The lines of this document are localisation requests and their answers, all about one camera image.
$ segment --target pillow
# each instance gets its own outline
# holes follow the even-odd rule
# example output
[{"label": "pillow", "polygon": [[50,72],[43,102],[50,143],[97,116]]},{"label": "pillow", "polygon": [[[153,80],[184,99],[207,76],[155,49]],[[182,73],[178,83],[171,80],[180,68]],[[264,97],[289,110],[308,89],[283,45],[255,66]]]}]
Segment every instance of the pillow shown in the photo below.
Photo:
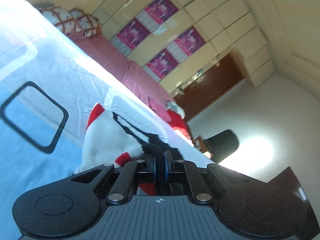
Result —
[{"label": "pillow", "polygon": [[162,120],[166,121],[167,123],[171,122],[172,119],[170,115],[165,110],[164,106],[161,106],[156,101],[149,99],[149,107],[152,111],[154,111]]},{"label": "pillow", "polygon": [[39,9],[41,14],[64,34],[80,32],[80,23],[70,13],[60,7]]},{"label": "pillow", "polygon": [[84,36],[90,37],[95,34],[101,34],[101,25],[98,23],[98,19],[91,14],[85,14],[78,9],[72,9],[69,13],[80,23]]}]

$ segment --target bed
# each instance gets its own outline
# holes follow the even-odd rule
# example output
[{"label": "bed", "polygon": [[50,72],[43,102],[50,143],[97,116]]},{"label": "bed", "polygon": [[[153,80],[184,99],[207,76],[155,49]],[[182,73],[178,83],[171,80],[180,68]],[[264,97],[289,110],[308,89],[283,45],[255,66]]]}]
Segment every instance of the bed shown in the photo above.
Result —
[{"label": "bed", "polygon": [[168,101],[174,101],[170,94],[140,65],[128,60],[102,35],[85,38],[80,33],[75,33],[69,35],[69,38],[159,116],[161,111],[153,107],[152,102],[159,107],[162,106],[164,110]]},{"label": "bed", "polygon": [[[28,2],[0,0],[0,239],[20,237],[11,214],[19,195],[82,165],[96,103],[121,116],[123,127],[158,136],[198,167],[211,162],[119,81],[137,73],[132,62],[124,65],[111,74]],[[106,150],[104,161],[120,153]]]}]

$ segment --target metal rivet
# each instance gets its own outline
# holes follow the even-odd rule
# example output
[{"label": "metal rivet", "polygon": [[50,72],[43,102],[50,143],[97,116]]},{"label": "metal rivet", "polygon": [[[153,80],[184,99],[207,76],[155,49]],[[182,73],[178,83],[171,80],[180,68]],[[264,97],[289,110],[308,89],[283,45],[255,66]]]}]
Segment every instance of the metal rivet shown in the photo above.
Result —
[{"label": "metal rivet", "polygon": [[199,201],[205,202],[205,201],[209,201],[211,199],[211,196],[206,193],[201,193],[196,195],[196,199]]},{"label": "metal rivet", "polygon": [[108,196],[108,199],[111,201],[121,201],[124,199],[124,196],[119,193],[114,193],[114,194],[111,194],[110,196]]}]

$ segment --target pink poster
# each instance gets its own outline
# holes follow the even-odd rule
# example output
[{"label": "pink poster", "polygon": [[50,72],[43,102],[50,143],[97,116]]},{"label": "pink poster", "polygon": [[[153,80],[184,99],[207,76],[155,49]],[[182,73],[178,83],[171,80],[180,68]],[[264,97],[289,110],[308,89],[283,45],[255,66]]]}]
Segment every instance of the pink poster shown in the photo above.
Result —
[{"label": "pink poster", "polygon": [[179,63],[167,51],[167,49],[161,51],[147,64],[148,68],[150,68],[161,79],[178,65]]},{"label": "pink poster", "polygon": [[150,32],[137,19],[129,22],[118,34],[117,37],[130,49],[137,47]]},{"label": "pink poster", "polygon": [[155,0],[144,10],[160,25],[174,15],[178,8],[170,0]]},{"label": "pink poster", "polygon": [[205,44],[204,39],[194,27],[186,30],[183,34],[176,38],[174,42],[183,50],[183,52],[188,57]]}]

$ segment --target wooden door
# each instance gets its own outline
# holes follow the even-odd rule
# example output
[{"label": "wooden door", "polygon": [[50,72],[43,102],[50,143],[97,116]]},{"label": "wooden door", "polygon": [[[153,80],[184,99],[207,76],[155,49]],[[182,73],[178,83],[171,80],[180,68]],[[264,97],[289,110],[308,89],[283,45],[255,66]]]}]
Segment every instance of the wooden door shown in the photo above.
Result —
[{"label": "wooden door", "polygon": [[191,120],[242,79],[232,56],[226,55],[220,60],[219,66],[212,66],[204,72],[199,81],[188,85],[183,90],[184,95],[179,94],[174,97],[174,100],[186,113],[184,121]]}]

